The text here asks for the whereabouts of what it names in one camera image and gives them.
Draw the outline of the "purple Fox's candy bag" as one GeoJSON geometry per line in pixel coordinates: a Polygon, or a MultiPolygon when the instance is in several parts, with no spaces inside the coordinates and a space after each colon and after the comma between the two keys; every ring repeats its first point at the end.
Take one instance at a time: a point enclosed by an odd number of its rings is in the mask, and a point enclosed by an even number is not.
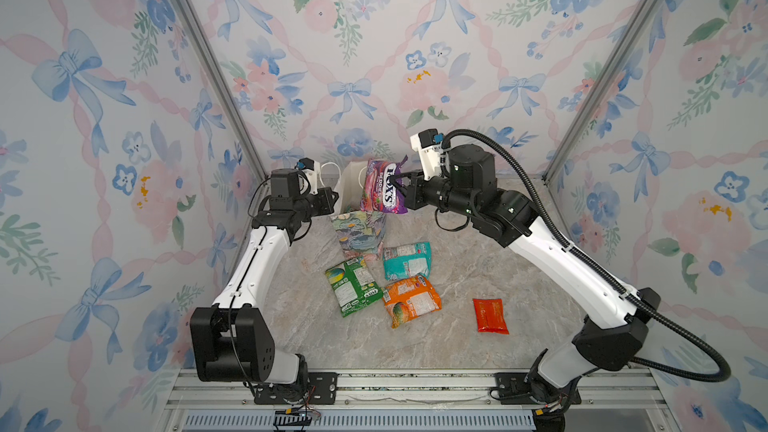
{"type": "Polygon", "coordinates": [[[360,209],[366,212],[406,214],[401,185],[401,163],[370,159],[366,166],[360,209]]]}

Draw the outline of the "floral paper gift bag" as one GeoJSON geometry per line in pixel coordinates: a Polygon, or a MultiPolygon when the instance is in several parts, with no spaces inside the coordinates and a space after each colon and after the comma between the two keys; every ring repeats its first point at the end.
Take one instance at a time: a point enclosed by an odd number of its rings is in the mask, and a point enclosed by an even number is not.
{"type": "Polygon", "coordinates": [[[332,190],[338,194],[331,225],[347,259],[363,257],[377,260],[383,251],[386,217],[383,212],[367,211],[361,206],[368,162],[349,162],[339,169],[332,190]]]}

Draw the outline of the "teal snack packet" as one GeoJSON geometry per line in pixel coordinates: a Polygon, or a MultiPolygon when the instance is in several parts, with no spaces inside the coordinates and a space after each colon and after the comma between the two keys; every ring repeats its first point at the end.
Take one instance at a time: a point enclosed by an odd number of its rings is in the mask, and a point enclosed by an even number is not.
{"type": "Polygon", "coordinates": [[[398,281],[416,275],[429,278],[431,275],[432,248],[429,242],[385,247],[382,259],[387,281],[398,281]]]}

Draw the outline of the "red snack packet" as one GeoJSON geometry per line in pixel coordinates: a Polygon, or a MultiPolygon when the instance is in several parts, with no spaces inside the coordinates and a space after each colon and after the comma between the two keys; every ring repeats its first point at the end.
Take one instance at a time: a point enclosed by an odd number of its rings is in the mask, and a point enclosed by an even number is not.
{"type": "Polygon", "coordinates": [[[473,306],[480,333],[509,334],[501,299],[474,299],[473,306]]]}

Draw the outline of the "orange snack packet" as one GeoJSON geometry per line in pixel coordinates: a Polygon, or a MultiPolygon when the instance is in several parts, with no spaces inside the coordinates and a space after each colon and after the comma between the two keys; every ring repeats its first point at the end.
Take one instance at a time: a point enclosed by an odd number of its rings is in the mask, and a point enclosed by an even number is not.
{"type": "Polygon", "coordinates": [[[441,297],[422,274],[388,285],[382,299],[393,329],[442,309],[441,297]]]}

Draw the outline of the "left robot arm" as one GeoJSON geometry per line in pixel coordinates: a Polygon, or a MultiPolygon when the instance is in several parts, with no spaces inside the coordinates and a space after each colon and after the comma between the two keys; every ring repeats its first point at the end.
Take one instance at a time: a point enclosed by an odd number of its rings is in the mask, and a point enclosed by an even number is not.
{"type": "Polygon", "coordinates": [[[265,319],[267,292],[297,232],[329,216],[339,194],[329,187],[294,197],[271,198],[252,219],[240,262],[212,305],[198,307],[190,321],[198,378],[304,387],[306,360],[277,348],[265,319]]]}

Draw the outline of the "green snack packet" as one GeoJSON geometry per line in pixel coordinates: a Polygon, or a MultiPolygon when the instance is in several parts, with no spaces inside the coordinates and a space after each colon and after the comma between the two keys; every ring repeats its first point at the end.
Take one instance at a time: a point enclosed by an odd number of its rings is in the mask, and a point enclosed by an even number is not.
{"type": "Polygon", "coordinates": [[[325,271],[325,277],[343,317],[361,311],[383,298],[383,289],[373,278],[363,257],[348,259],[330,267],[325,271]]]}

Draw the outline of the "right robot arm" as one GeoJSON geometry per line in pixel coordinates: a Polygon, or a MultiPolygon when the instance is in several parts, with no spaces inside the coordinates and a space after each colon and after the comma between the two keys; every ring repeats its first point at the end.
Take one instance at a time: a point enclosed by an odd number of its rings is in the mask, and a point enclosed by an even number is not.
{"type": "Polygon", "coordinates": [[[582,328],[553,350],[544,350],[522,387],[534,403],[552,403],[570,393],[580,377],[596,370],[619,371],[641,350],[649,315],[632,304],[638,293],[617,291],[580,260],[570,242],[560,243],[542,210],[524,194],[490,185],[459,187],[445,177],[406,173],[399,191],[406,206],[432,206],[467,217],[480,234],[543,271],[585,311],[582,328]]]}

